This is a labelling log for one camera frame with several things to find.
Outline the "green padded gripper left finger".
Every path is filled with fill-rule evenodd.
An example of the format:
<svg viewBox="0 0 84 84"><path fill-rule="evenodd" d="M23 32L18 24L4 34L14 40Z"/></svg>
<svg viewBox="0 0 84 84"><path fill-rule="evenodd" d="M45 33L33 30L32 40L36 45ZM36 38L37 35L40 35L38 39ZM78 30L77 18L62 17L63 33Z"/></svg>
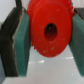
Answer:
<svg viewBox="0 0 84 84"><path fill-rule="evenodd" d="M25 77L31 47L29 16L14 8L0 27L0 55L7 77Z"/></svg>

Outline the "green padded gripper right finger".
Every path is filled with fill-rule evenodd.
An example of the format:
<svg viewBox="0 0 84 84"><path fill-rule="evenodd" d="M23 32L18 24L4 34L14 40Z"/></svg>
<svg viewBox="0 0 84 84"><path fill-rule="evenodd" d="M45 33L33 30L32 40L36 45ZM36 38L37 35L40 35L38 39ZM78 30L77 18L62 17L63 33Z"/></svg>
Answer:
<svg viewBox="0 0 84 84"><path fill-rule="evenodd" d="M84 8L76 8L74 12L69 46L78 70L84 72Z"/></svg>

